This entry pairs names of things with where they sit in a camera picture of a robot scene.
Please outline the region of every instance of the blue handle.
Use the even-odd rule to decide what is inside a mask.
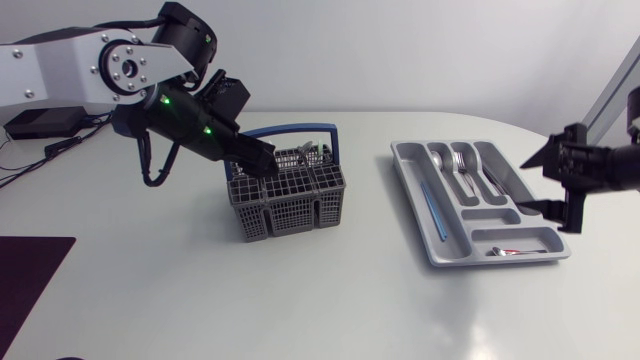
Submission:
[[[438,234],[440,234],[440,240],[445,241],[447,240],[447,231],[444,229],[444,224],[440,218],[440,213],[438,212],[436,203],[433,201],[429,188],[427,188],[427,185],[424,182],[420,183],[420,187],[422,188],[422,193],[424,194],[425,199],[427,199],[427,206],[429,206],[429,211],[431,212],[433,221],[436,223],[436,229],[438,229]]]
[[[300,124],[286,124],[268,126],[261,129],[249,130],[244,135],[254,138],[260,138],[263,136],[289,134],[296,132],[328,132],[331,134],[331,152],[333,154],[333,162],[336,165],[340,165],[340,147],[338,145],[338,128],[334,124],[325,123],[300,123]],[[231,172],[231,164],[225,160],[224,171],[227,174],[227,181],[233,179],[233,173]]]

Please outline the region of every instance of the black box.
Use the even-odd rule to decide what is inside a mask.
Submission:
[[[81,129],[87,116],[82,106],[25,110],[5,126],[13,139],[71,137]]]

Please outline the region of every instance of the tray compartment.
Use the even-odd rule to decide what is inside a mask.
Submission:
[[[456,209],[453,207],[444,184],[440,180],[438,170],[431,160],[427,148],[418,143],[403,143],[397,146],[400,171],[404,174],[409,197],[413,198],[414,213],[425,244],[432,249],[430,256],[440,259],[460,259],[471,255],[471,243],[458,219]],[[427,200],[422,193],[420,183],[424,182],[429,188],[433,201],[440,213],[441,221],[447,231],[447,239],[442,241],[438,235],[435,221],[431,216]]]
[[[527,186],[518,176],[509,162],[502,156],[500,151],[490,142],[477,141],[474,143],[476,149],[480,153],[480,158],[484,166],[489,168],[490,172],[496,177],[496,180],[507,191],[514,203],[535,200]],[[530,216],[538,215],[539,212],[518,206],[518,210]]]
[[[429,152],[427,154],[427,152],[425,151],[425,156],[429,157],[429,162],[432,164],[433,168],[437,170],[438,173],[440,173],[440,176],[442,176],[442,178],[447,182],[449,188],[460,202],[460,205],[479,205],[480,200],[478,200],[478,198],[473,195],[471,190],[467,188],[467,183],[464,181],[464,179],[462,179],[462,175],[458,173],[458,167],[454,164],[453,152],[451,151],[449,146],[444,143],[429,143],[427,145],[427,148]],[[433,162],[433,159],[431,157],[431,152],[433,151],[437,152],[442,158],[442,171],[440,171],[440,169],[438,169]]]
[[[521,223],[520,216],[513,209],[465,209],[462,210],[462,219],[470,226],[473,226],[473,224],[494,226],[517,225]]]
[[[451,144],[451,148],[453,151],[462,154],[465,168],[473,179],[476,193],[480,192],[484,201],[491,205],[506,205],[507,198],[497,192],[494,194],[494,191],[492,191],[493,185],[491,185],[489,179],[484,176],[482,172],[482,161],[473,146],[469,143],[455,142]]]
[[[509,258],[540,257],[564,250],[560,236],[550,227],[479,229],[471,232],[471,239],[481,254],[496,257],[492,248],[512,250],[546,250],[546,254],[510,255]]]

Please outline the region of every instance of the black mat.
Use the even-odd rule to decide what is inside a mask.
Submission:
[[[75,241],[0,237],[0,359]]]

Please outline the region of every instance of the fork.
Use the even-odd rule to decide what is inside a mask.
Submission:
[[[453,157],[456,161],[456,164],[458,165],[458,172],[460,173],[460,175],[462,175],[462,178],[464,179],[464,181],[471,188],[471,192],[473,193],[473,195],[475,195],[476,190],[475,190],[475,187],[473,186],[473,179],[471,179],[471,175],[469,175],[469,172],[467,171],[467,166],[464,163],[464,157],[462,156],[462,153],[459,151],[456,151],[453,153],[453,155],[454,155]]]

